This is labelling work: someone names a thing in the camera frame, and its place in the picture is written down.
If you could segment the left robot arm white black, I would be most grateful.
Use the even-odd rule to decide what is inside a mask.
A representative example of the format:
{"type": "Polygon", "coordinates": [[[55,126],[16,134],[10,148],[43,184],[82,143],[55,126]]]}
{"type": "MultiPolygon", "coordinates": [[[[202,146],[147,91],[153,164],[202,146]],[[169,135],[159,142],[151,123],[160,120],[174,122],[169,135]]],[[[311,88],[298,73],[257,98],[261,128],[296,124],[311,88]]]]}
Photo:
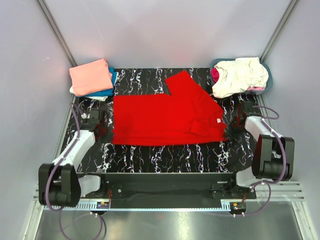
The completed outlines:
{"type": "Polygon", "coordinates": [[[100,175],[77,175],[77,169],[90,148],[97,142],[112,141],[108,112],[93,109],[82,123],[74,110],[72,114],[77,130],[69,145],[51,163],[43,163],[38,169],[38,200],[52,211],[76,207],[82,197],[91,193],[97,198],[108,193],[108,186],[100,175]]]}

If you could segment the red t shirt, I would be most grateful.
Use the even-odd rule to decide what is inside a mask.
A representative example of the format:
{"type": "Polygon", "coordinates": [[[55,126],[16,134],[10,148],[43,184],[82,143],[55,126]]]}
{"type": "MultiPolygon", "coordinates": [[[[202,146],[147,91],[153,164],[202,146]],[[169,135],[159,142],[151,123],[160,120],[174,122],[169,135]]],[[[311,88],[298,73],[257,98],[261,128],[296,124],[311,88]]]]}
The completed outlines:
{"type": "Polygon", "coordinates": [[[165,83],[169,93],[114,97],[113,144],[168,146],[225,141],[223,109],[187,71],[165,83]]]}

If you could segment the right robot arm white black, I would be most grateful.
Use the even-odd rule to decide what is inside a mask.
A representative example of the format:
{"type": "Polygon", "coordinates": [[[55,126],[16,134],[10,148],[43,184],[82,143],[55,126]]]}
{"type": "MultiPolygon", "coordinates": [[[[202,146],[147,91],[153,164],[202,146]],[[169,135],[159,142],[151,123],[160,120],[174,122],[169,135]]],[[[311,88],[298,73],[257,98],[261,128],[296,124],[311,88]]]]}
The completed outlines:
{"type": "Polygon", "coordinates": [[[240,103],[237,115],[224,130],[225,138],[233,143],[245,132],[257,141],[251,167],[234,173],[233,182],[227,185],[228,195],[235,199],[244,194],[245,188],[289,181],[293,175],[294,139],[276,132],[258,108],[251,102],[240,103]]]}

